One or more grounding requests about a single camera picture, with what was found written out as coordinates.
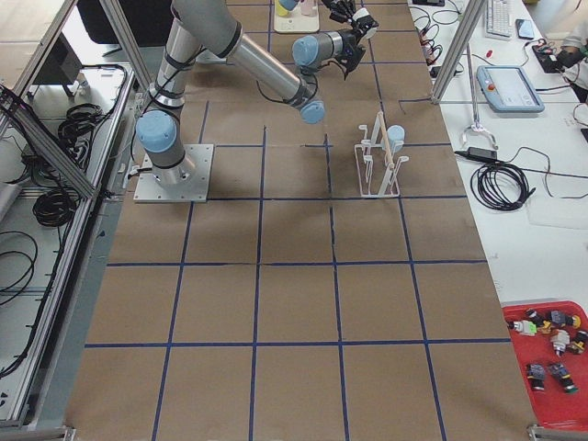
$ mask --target white keyboard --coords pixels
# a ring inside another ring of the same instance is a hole
[[[513,33],[510,0],[488,0],[484,35],[490,39],[510,40]]]

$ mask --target red tray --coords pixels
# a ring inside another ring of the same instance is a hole
[[[583,309],[572,301],[555,301],[551,303],[534,303],[531,305],[515,305],[503,308],[507,321],[526,319],[525,311],[529,308],[541,314],[549,311],[564,311],[569,315],[578,315],[582,324],[580,329],[588,330],[588,319]],[[564,328],[570,337],[576,330]],[[525,379],[526,391],[531,400],[533,411],[541,425],[560,430],[588,430],[588,350],[579,356],[566,353],[558,357],[553,352],[549,335],[537,333],[530,337],[510,331],[518,365]],[[547,371],[548,364],[561,362],[568,369],[574,384],[578,387],[575,393],[565,393],[556,379]],[[531,390],[526,378],[526,365],[540,363],[546,370],[545,391]]]

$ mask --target person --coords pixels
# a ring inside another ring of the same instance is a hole
[[[588,20],[584,20],[568,35],[561,43],[561,49],[570,53],[575,53],[582,49],[587,51],[588,44]],[[586,102],[588,98],[588,60],[583,58],[572,67],[569,67],[563,73],[571,83],[571,88],[581,103]]]

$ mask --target blue tablet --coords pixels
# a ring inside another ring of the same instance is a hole
[[[481,91],[498,113],[539,113],[545,105],[519,66],[480,66],[476,73]]]

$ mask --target black connector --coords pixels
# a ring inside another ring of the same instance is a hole
[[[487,150],[487,149],[479,149],[478,147],[468,147],[467,150],[459,150],[454,152],[457,156],[461,156],[466,158],[470,161],[475,161],[477,163],[498,163],[498,158],[496,157],[496,151],[494,150]]]

